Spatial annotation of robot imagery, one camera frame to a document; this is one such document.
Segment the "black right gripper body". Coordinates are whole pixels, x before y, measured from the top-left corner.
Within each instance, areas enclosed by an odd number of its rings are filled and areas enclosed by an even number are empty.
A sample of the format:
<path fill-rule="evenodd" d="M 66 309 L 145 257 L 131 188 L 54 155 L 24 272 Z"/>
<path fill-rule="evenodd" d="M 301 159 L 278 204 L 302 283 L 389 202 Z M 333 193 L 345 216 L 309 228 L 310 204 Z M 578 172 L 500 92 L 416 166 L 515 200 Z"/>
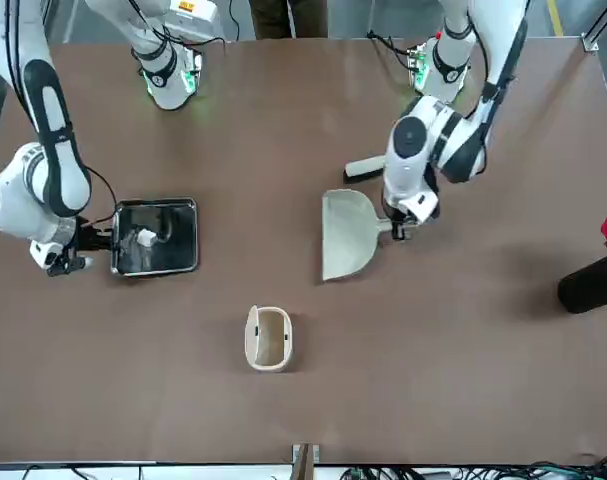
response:
<path fill-rule="evenodd" d="M 100 251 L 103 249 L 103 231 L 89 223 L 78 224 L 71 245 L 77 251 Z"/>

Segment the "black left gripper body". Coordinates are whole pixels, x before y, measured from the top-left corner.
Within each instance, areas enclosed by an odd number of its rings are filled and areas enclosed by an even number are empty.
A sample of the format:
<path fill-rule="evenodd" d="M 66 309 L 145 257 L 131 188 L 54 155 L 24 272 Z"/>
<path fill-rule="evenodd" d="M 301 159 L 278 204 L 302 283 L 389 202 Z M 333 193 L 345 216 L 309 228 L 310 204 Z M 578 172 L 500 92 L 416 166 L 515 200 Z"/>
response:
<path fill-rule="evenodd" d="M 390 219 L 390 221 L 392 223 L 406 223 L 409 218 L 408 214 L 393 207 L 388 202 L 386 193 L 387 193 L 387 190 L 385 188 L 383 188 L 382 193 L 381 193 L 381 203 L 382 203 L 383 212 Z"/>

